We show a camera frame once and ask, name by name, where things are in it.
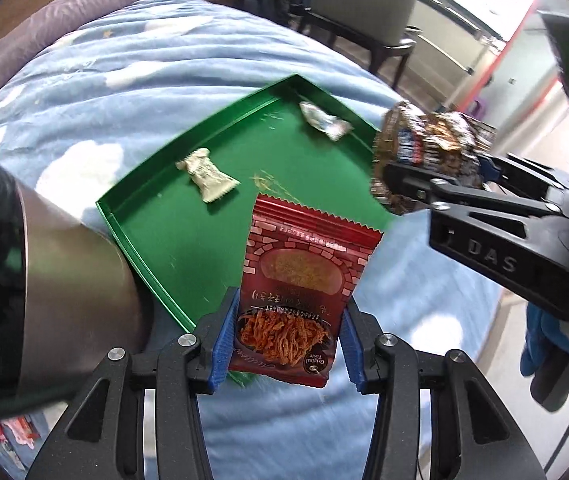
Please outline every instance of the brown snack bag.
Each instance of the brown snack bag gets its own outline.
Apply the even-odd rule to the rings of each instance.
[[[230,370],[321,388],[342,311],[381,232],[258,195]]]
[[[396,161],[453,176],[462,186],[482,188],[477,153],[487,139],[478,141],[478,126],[459,112],[422,114],[409,102],[401,101],[385,117],[374,143],[371,193],[395,214],[427,205],[388,189],[383,182],[386,164]]]

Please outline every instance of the backpack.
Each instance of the backpack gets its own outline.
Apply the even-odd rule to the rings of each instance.
[[[236,9],[289,27],[289,0],[234,0]]]

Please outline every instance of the gray chair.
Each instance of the gray chair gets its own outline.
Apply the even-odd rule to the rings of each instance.
[[[416,0],[311,0],[311,9],[303,15],[298,32],[316,25],[330,31],[331,47],[337,36],[359,44],[371,52],[369,72],[374,75],[386,59],[400,57],[391,85],[396,89],[416,45],[405,34],[415,3]]]

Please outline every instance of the beige wrapped candy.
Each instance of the beige wrapped candy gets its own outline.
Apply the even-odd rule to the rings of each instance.
[[[223,173],[209,160],[209,150],[198,148],[188,157],[176,162],[178,170],[185,170],[200,188],[205,203],[218,200],[239,184],[235,178]]]

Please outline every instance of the blue blanket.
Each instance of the blue blanket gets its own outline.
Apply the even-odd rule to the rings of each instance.
[[[399,99],[292,30],[200,0],[143,0],[61,38],[0,91],[0,164],[106,232],[94,203],[122,176],[216,110],[291,73],[378,127]],[[418,349],[458,347],[476,357],[499,288],[431,250],[427,231],[428,212],[395,222],[356,299]],[[152,345],[178,333],[160,313]],[[322,390],[265,377],[246,389],[225,383],[200,398],[216,480],[360,478],[376,402],[349,383],[340,351]]]

